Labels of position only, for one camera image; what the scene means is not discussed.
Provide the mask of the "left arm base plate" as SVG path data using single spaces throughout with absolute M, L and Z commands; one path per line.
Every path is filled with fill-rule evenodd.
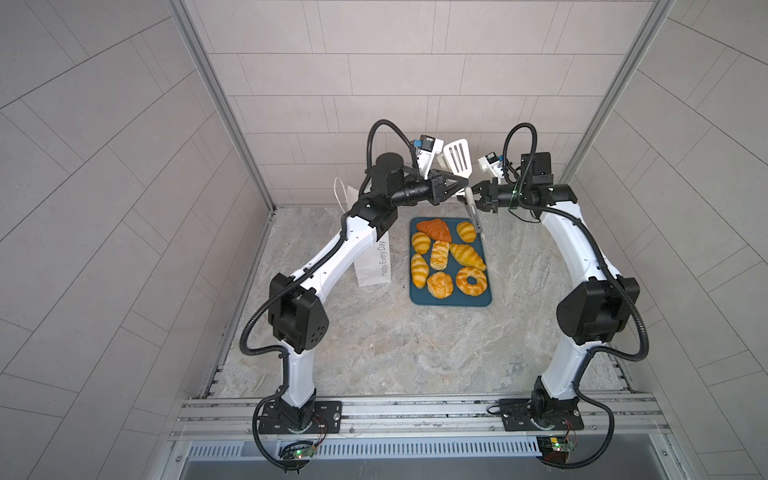
M 298 408 L 282 399 L 270 402 L 259 414 L 259 434 L 337 434 L 343 404 L 313 400 Z

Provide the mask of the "round scored bun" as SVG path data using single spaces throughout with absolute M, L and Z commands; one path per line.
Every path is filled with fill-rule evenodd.
M 453 279 L 444 271 L 438 271 L 429 276 L 426 286 L 429 294 L 440 300 L 450 297 L 454 291 Z

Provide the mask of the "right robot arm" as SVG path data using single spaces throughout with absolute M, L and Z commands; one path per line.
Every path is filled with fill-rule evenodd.
M 581 380 L 598 353 L 639 362 L 649 353 L 649 339 L 635 301 L 638 282 L 622 276 L 605 257 L 585 224 L 578 199 L 567 184 L 556 184 L 551 159 L 540 153 L 534 125 L 522 122 L 513 133 L 527 129 L 531 147 L 513 168 L 507 155 L 500 164 L 502 177 L 473 186 L 480 210 L 495 213 L 526 210 L 543 224 L 555 240 L 571 275 L 573 289 L 560 301 L 556 318 L 562 332 L 555 355 L 536 379 L 531 398 L 502 405 L 509 415 L 525 415 L 540 429 L 566 423 L 577 412 Z

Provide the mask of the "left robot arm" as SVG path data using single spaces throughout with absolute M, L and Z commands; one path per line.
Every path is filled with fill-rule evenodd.
M 423 201 L 438 205 L 468 185 L 463 177 L 433 169 L 443 150 L 440 140 L 423 135 L 405 144 L 408 160 L 394 152 L 366 157 L 366 176 L 357 199 L 341 216 L 339 233 L 302 268 L 271 280 L 268 299 L 241 333 L 243 355 L 280 355 L 283 380 L 269 400 L 293 431 L 307 429 L 312 421 L 314 349 L 329 327 L 324 303 L 342 274 L 384 237 L 399 207 Z

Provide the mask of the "ring shaped donut bread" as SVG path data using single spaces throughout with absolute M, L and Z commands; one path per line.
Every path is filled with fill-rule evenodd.
M 488 287 L 488 280 L 483 270 L 473 267 L 462 267 L 456 274 L 456 286 L 465 295 L 477 297 Z

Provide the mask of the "long striped croissant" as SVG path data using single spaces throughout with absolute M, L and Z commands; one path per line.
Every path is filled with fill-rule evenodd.
M 451 243 L 449 250 L 456 262 L 463 267 L 473 267 L 485 272 L 487 266 L 483 257 L 469 244 Z

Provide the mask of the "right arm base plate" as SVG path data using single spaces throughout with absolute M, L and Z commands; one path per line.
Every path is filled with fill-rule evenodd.
M 577 398 L 501 399 L 497 412 L 507 432 L 584 429 Z

